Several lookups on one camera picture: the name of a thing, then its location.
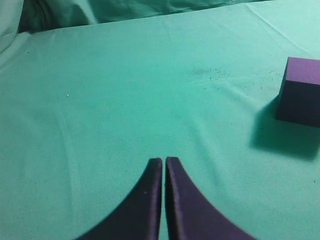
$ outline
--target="purple cube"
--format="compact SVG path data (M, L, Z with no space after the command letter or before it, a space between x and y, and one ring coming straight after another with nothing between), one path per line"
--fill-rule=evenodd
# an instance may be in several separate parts
M320 60L289 57L275 118L320 127Z

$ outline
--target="green cloth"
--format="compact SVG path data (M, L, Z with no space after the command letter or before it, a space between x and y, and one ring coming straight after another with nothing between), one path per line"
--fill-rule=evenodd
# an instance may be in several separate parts
M24 0L0 1L0 53L14 40L23 9Z
M189 12L262 0L24 0L20 32Z
M279 0L18 34L0 55L0 239L74 239L149 158L178 156L243 230L317 240L320 132L275 120L273 100L288 56L320 58L319 9Z

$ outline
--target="table surface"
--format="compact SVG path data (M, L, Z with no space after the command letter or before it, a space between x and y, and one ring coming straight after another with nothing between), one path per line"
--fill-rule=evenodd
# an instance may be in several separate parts
M177 156L256 238L317 239L320 131L274 113L288 57L320 58L319 8L276 0L19 34L0 55L1 238L73 239L149 158Z

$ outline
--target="purple foam block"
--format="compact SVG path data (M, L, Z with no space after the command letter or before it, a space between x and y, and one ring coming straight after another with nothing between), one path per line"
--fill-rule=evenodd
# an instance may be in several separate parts
M170 240L254 240L207 201L177 157L166 159L165 213Z
M320 60L288 58L275 118L320 127Z

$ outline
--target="green fabric surface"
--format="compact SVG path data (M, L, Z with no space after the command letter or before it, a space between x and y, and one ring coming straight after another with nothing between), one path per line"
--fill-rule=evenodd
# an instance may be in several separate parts
M0 1L0 53L14 40L23 9L24 0Z
M189 12L262 0L24 0L20 32Z
M319 129L274 119L287 57L320 58L319 8L266 1L18 34L0 55L0 239L73 239L166 156L256 238L319 239Z

